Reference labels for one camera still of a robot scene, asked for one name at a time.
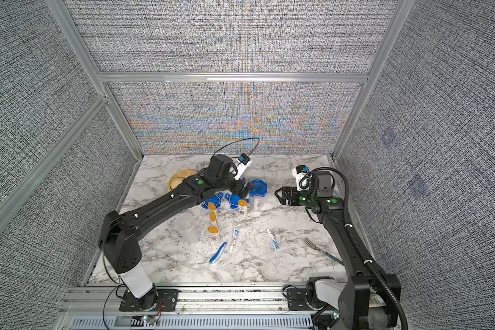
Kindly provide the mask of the toothpaste tube horizontal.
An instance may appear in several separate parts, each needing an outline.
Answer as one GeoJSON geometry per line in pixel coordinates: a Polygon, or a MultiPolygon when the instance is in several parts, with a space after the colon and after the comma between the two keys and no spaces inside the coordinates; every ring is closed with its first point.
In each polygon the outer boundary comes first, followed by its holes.
{"type": "Polygon", "coordinates": [[[230,254],[232,254],[233,250],[235,249],[236,243],[238,241],[238,237],[239,237],[239,230],[235,228],[233,230],[232,239],[231,239],[230,244],[229,244],[229,253],[230,254]]]}

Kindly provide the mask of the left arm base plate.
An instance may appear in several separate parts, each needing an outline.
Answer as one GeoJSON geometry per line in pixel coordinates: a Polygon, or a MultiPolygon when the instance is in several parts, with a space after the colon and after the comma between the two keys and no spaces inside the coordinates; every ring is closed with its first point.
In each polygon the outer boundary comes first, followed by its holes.
{"type": "Polygon", "coordinates": [[[142,298],[136,298],[126,290],[119,306],[120,312],[174,312],[180,291],[176,289],[153,289],[142,298]]]}

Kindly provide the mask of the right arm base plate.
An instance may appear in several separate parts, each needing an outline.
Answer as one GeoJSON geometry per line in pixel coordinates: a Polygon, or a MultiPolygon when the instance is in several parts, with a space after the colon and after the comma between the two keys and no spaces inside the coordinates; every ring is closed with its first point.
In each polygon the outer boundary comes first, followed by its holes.
{"type": "Polygon", "coordinates": [[[338,307],[338,299],[342,293],[341,287],[306,287],[288,286],[282,290],[290,311],[318,311],[328,306],[329,309],[338,307]]]}

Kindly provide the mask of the toothpaste tube vertical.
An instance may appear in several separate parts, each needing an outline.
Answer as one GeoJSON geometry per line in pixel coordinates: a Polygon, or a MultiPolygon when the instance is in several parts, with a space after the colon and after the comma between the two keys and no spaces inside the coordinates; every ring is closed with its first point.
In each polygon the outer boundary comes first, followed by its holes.
{"type": "Polygon", "coordinates": [[[279,247],[279,244],[273,234],[273,232],[270,230],[270,229],[267,229],[266,230],[268,236],[269,236],[269,239],[270,239],[270,242],[271,242],[271,245],[272,245],[272,248],[274,249],[275,252],[279,252],[280,251],[280,247],[279,247]]]}

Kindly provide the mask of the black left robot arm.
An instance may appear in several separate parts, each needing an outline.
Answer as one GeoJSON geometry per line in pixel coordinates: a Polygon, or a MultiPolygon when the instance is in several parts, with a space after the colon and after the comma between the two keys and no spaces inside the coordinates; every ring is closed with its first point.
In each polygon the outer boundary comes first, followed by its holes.
{"type": "Polygon", "coordinates": [[[105,216],[98,247],[130,291],[137,308],[149,311],[158,304],[157,289],[141,262],[140,240],[171,217],[205,202],[216,193],[230,191],[245,198],[253,184],[244,182],[241,177],[251,163],[244,153],[237,159],[214,154],[206,168],[184,178],[166,195],[127,213],[111,211],[105,216]]]}

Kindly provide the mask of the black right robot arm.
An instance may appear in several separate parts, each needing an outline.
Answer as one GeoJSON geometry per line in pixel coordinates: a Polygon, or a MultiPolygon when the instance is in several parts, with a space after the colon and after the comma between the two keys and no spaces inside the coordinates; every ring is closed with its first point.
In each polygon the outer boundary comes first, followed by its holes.
{"type": "Polygon", "coordinates": [[[317,311],[314,329],[408,329],[401,306],[402,286],[386,273],[367,249],[351,220],[349,183],[337,169],[323,166],[292,170],[295,186],[275,191],[283,205],[303,207],[307,215],[329,233],[340,253],[346,283],[329,276],[309,278],[307,301],[317,311]]]}

